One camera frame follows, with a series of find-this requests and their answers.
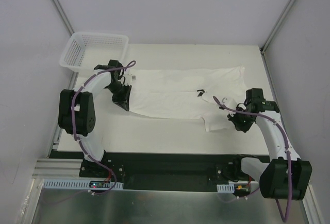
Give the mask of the white t shirt robot print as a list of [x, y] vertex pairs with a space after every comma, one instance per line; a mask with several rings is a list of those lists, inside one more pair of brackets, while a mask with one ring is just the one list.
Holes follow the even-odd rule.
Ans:
[[164, 119], [203, 119], [207, 132], [233, 129], [214, 97], [243, 101], [244, 66], [191, 70], [129, 70], [132, 81], [129, 110], [142, 116]]

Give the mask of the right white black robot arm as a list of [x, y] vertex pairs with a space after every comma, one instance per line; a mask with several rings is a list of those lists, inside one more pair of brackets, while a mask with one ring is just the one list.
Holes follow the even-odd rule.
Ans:
[[256, 125], [265, 140], [270, 161], [262, 162], [253, 156], [245, 156], [232, 167], [238, 180], [251, 176], [259, 183], [264, 198], [302, 200], [312, 173], [309, 161], [301, 159], [291, 145], [283, 128], [281, 114], [276, 102], [266, 100], [263, 90], [246, 91], [244, 107], [232, 98], [224, 97], [221, 103], [228, 111], [228, 120], [235, 129], [244, 133]]

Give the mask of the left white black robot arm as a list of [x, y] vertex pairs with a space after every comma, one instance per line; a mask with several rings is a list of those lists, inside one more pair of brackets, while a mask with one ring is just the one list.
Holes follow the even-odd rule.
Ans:
[[103, 161], [104, 147], [94, 131], [97, 123], [94, 100], [103, 90], [112, 94], [112, 102], [129, 111], [129, 98], [132, 86], [124, 73], [135, 66], [133, 60], [123, 66], [118, 60], [110, 60], [107, 65], [97, 65], [93, 74], [80, 86], [60, 93], [58, 125], [71, 134], [79, 144], [87, 161], [93, 162], [91, 171], [97, 177], [108, 174], [109, 165]]

